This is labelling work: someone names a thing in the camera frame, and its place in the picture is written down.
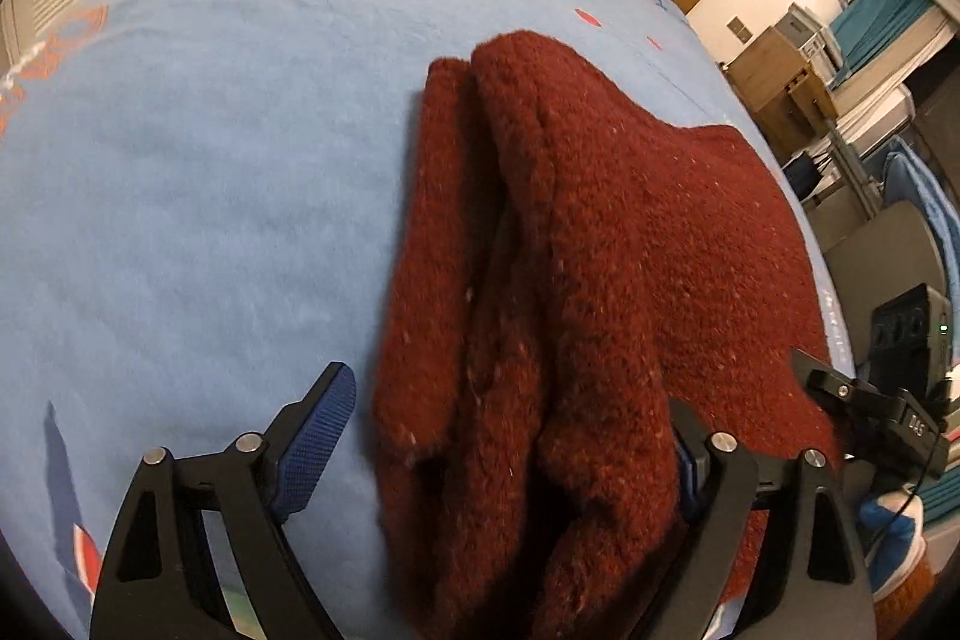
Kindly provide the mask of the orange sleeved right forearm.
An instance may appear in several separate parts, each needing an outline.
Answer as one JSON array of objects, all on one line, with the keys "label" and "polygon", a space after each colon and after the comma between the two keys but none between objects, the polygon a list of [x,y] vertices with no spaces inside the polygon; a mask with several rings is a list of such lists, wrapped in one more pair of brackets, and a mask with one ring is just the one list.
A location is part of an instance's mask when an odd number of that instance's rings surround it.
[{"label": "orange sleeved right forearm", "polygon": [[878,640],[892,640],[934,590],[935,575],[924,555],[910,575],[874,606]]}]

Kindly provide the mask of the blue white gloved right hand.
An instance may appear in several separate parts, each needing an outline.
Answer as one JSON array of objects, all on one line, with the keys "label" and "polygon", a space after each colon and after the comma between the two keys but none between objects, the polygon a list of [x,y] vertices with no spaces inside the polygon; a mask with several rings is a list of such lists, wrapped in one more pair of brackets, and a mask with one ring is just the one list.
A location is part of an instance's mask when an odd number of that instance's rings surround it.
[{"label": "blue white gloved right hand", "polygon": [[874,495],[862,500],[857,518],[867,533],[867,573],[878,603],[926,555],[923,500],[903,489]]}]

